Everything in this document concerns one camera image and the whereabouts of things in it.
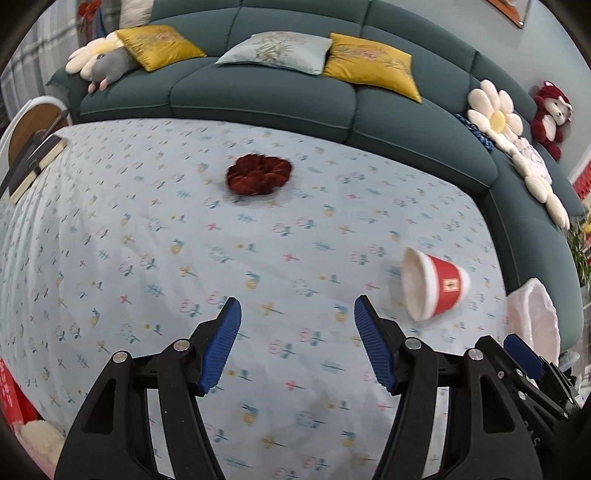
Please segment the potted plant with orchids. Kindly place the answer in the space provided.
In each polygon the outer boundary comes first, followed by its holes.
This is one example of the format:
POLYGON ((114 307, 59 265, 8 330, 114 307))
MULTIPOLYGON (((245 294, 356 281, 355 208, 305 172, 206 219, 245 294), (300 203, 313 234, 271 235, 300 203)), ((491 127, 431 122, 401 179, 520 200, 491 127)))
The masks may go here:
POLYGON ((573 221, 566 235, 581 287, 590 289, 590 215, 573 221))

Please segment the white daisy pillow lower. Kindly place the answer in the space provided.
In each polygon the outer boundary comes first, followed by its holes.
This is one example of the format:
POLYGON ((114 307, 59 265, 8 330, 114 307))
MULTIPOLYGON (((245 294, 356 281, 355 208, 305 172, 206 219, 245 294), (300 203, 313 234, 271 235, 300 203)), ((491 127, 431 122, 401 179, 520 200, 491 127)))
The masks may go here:
POLYGON ((524 137, 520 137, 514 146, 516 151, 512 154, 513 165, 523 178, 527 190, 546 207, 551 220, 558 228, 568 230, 570 220, 567 211, 553 191, 552 178, 543 158, 524 137))

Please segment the white flower pillow left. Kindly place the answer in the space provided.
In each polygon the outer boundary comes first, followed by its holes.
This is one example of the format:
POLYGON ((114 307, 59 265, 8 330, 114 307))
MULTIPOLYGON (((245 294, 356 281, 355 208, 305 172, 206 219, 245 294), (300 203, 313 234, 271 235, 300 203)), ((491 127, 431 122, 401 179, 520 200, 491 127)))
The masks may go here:
POLYGON ((109 53, 123 45, 115 32, 106 37, 100 37, 88 42, 70 54, 65 65, 65 72, 68 75, 79 74, 80 77, 89 81, 93 65, 101 54, 109 53))

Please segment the framed wall picture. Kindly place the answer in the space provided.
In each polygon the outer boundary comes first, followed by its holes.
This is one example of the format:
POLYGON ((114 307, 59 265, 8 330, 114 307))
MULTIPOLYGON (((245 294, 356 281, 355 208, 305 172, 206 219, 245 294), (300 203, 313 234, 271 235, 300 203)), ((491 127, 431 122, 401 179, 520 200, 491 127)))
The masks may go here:
POLYGON ((522 29, 527 18, 529 0, 487 0, 487 3, 496 8, 516 27, 522 29))

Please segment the white daisy pillow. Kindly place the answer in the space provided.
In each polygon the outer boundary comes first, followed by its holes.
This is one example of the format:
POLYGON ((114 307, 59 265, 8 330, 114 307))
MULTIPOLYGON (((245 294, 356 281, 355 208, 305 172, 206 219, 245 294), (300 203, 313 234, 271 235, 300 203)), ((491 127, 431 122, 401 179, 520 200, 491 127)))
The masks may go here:
POLYGON ((553 191, 552 178, 543 158, 524 137, 520 137, 514 146, 516 151, 512 154, 513 165, 523 178, 527 190, 546 207, 551 220, 558 228, 568 230, 570 220, 567 211, 553 191))
POLYGON ((518 152, 516 142, 523 133, 523 122, 514 111, 511 96, 488 80, 471 90, 467 97, 467 117, 503 152, 510 156, 518 152))

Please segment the red white teddy bear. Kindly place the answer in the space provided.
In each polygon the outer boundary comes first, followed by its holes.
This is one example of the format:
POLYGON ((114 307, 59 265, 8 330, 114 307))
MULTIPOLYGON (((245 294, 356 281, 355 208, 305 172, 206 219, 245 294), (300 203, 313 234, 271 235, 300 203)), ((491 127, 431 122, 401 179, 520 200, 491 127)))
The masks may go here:
POLYGON ((573 106, 554 83, 545 81, 534 95, 537 112, 531 123, 534 140, 542 145, 551 157, 561 160, 561 144, 564 140, 563 127, 573 117, 573 106))

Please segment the grey plush toy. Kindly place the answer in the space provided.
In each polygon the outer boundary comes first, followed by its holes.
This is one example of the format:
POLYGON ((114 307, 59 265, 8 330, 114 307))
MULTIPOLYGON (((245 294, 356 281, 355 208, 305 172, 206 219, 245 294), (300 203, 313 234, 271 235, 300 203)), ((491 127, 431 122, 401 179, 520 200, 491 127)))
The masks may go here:
POLYGON ((139 62, 125 47, 99 54, 90 70, 88 93, 92 94, 97 90, 105 90, 123 75, 137 69, 139 66, 139 62))

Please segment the yellow cushion centre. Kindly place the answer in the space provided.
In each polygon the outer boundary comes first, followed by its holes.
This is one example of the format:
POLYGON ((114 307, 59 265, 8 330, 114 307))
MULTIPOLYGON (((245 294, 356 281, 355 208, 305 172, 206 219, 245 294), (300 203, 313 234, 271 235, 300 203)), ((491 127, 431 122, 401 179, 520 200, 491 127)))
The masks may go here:
POLYGON ((332 33, 332 46, 325 62, 325 76, 350 84, 394 91, 422 102, 415 83, 413 56, 390 45, 332 33))

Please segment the white lined trash bin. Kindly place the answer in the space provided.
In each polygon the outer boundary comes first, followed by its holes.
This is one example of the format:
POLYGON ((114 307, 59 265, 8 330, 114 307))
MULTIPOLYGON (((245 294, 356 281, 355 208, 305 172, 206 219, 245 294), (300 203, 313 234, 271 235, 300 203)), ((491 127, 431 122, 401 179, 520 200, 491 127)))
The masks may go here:
POLYGON ((557 311, 538 278, 530 278, 509 294, 507 319, 510 333, 517 334, 549 363, 559 363, 561 338, 557 311))

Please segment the light blue embroidered cushion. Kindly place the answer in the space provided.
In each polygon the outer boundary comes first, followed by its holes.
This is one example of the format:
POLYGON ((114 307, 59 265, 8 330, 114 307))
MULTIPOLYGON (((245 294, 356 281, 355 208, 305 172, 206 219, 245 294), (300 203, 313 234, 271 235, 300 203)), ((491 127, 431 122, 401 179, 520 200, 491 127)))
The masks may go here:
POLYGON ((318 76, 324 71, 325 57, 331 47, 331 38, 269 31, 251 35, 225 52, 215 64, 256 64, 318 76))

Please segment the yellow cushion left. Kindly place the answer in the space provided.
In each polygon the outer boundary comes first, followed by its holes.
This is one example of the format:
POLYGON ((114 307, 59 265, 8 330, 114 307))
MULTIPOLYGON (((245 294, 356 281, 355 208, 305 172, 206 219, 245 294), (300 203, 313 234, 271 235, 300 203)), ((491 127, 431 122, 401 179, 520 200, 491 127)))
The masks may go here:
POLYGON ((146 25, 119 29, 115 34, 146 72, 177 62, 206 57, 204 50, 171 26, 146 25))

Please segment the red white paper cup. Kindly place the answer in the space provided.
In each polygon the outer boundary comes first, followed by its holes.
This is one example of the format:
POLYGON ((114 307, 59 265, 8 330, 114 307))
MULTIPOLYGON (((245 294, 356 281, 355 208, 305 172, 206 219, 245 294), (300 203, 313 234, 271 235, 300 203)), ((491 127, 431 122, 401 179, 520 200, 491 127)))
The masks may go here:
POLYGON ((406 309, 416 322, 456 308, 471 290, 464 268, 414 248, 405 250, 401 281, 406 309))

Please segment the books stack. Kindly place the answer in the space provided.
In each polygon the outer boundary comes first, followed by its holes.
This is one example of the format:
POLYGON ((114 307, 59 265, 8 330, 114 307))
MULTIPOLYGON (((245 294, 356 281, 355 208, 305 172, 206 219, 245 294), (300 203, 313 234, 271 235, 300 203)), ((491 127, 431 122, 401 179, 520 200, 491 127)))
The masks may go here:
POLYGON ((32 186, 37 177, 63 152, 68 141, 56 134, 44 138, 34 136, 33 143, 19 155, 1 185, 1 194, 8 192, 13 204, 32 186))

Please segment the teal sectional sofa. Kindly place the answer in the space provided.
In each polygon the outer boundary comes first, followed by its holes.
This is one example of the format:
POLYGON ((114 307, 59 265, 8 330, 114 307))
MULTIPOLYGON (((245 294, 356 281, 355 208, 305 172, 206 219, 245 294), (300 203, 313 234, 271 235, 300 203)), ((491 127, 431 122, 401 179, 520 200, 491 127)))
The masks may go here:
POLYGON ((547 210, 503 152, 487 150, 459 121, 469 92, 492 81, 534 132, 537 106, 504 70, 449 31, 385 1, 157 1, 149 20, 173 27, 204 57, 152 73, 135 71, 102 93, 56 71, 50 85, 75 122, 123 118, 225 120, 331 140, 423 170, 470 194, 484 213, 508 290, 537 278, 557 311, 564 348, 580 339, 584 314, 570 249, 547 210), (421 94, 256 65, 217 64, 259 32, 341 33, 407 52, 421 94))

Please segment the wooden round side table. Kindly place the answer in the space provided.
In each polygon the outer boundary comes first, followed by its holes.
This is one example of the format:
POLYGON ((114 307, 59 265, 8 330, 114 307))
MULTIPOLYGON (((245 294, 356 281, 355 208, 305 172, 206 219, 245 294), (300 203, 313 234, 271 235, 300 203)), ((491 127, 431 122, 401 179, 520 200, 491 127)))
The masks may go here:
POLYGON ((1 165, 10 167, 31 136, 54 126, 55 130, 70 126, 71 115, 66 105, 53 96, 28 100, 8 124, 1 137, 1 165))

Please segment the dark red velvet scrunchie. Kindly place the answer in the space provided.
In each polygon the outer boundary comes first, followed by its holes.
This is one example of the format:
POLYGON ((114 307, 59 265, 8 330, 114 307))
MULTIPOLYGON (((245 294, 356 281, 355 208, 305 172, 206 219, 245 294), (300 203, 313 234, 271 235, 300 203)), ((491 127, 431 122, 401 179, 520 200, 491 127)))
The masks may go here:
POLYGON ((270 195, 287 184, 293 172, 290 161, 276 156, 247 154, 226 171, 228 189, 238 196, 270 195))

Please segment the red wall decoration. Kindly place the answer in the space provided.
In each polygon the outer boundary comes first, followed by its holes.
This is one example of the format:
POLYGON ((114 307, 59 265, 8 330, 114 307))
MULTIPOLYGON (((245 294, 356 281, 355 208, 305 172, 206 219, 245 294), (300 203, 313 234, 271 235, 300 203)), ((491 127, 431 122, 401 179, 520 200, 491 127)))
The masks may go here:
POLYGON ((581 201, 584 201, 591 191, 591 161, 588 161, 573 182, 573 188, 581 201))

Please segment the white daisy pillow upper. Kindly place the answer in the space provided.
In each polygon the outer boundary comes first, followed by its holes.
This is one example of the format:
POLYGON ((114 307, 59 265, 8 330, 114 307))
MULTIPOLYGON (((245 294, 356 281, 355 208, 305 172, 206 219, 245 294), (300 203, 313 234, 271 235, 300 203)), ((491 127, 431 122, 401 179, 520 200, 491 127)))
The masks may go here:
POLYGON ((523 122, 514 111, 511 96, 488 80, 471 90, 467 97, 467 117, 503 152, 510 156, 518 152, 516 142, 523 133, 523 122))

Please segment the floral light blue tablecloth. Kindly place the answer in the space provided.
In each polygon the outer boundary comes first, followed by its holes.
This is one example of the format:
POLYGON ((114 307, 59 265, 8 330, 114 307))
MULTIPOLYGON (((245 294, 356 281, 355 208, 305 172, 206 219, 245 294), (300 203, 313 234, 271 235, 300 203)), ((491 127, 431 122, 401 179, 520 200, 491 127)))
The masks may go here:
POLYGON ((58 430, 112 354, 157 353, 235 297, 242 329, 199 403, 225 476, 368 479, 398 401, 370 367, 356 297, 439 351, 506 333, 491 236, 451 184, 230 123, 123 120, 62 135, 66 149, 19 202, 1 200, 1 355, 58 430), (226 171, 247 154, 290 161, 287 184, 233 194, 226 171), (407 248, 464 268, 464 301, 414 321, 407 248))

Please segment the blue scrunchie on sofa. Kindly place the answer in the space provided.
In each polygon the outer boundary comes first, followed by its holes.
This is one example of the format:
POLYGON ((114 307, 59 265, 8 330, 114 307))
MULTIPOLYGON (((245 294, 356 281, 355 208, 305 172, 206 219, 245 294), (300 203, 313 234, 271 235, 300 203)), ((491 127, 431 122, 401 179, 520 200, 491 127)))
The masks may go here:
POLYGON ((479 140, 488 152, 492 152, 495 149, 495 144, 479 130, 476 124, 472 123, 461 114, 456 113, 455 117, 479 140))

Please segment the yellow cushion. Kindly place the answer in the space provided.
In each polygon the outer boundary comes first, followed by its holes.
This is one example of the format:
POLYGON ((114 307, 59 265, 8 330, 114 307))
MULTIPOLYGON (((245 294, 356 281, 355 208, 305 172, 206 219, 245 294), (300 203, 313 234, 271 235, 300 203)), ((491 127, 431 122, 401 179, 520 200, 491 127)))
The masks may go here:
POLYGON ((171 26, 146 25, 119 29, 115 34, 146 72, 177 62, 206 57, 204 50, 171 26))
POLYGON ((332 33, 332 46, 325 62, 325 76, 350 84, 394 91, 422 102, 415 83, 413 56, 390 45, 332 33))

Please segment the white long plush toy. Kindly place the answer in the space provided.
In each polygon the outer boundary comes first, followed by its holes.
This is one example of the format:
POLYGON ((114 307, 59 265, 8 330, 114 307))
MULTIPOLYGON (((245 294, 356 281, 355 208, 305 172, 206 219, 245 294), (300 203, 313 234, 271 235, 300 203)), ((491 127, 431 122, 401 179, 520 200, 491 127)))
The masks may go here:
POLYGON ((147 16, 151 13, 153 0, 122 0, 121 12, 131 16, 147 16))

